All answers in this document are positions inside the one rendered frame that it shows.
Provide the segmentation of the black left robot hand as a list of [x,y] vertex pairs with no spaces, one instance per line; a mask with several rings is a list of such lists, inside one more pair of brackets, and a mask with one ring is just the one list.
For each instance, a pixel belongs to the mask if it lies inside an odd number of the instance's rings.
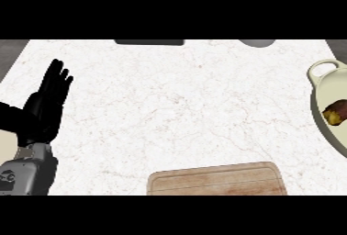
[[24,108],[0,102],[0,129],[18,135],[18,145],[50,143],[58,136],[62,108],[74,77],[64,62],[52,60],[41,86],[25,101]]

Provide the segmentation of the dark grey flat object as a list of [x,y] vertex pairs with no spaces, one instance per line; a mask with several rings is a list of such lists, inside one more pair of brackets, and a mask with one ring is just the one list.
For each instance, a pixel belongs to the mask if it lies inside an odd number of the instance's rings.
[[162,45],[162,46],[182,46],[183,39],[115,39],[117,44],[121,45]]

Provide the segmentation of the brown sweet potato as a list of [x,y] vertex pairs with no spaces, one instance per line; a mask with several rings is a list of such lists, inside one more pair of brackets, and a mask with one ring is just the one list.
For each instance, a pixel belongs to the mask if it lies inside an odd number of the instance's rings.
[[347,99],[340,99],[323,110],[322,116],[329,125],[338,126],[347,119]]

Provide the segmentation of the grey round object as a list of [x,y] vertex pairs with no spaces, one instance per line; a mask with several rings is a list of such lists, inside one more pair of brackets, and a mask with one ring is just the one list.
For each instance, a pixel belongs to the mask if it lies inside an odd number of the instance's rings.
[[241,42],[250,47],[266,48],[275,43],[275,40],[273,39],[242,39]]

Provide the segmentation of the wooden cutting board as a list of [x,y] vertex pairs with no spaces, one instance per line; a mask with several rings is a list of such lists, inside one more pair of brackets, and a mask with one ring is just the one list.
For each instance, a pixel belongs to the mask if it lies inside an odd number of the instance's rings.
[[288,193],[278,167],[272,162],[250,162],[152,173],[146,194],[157,195],[261,195]]

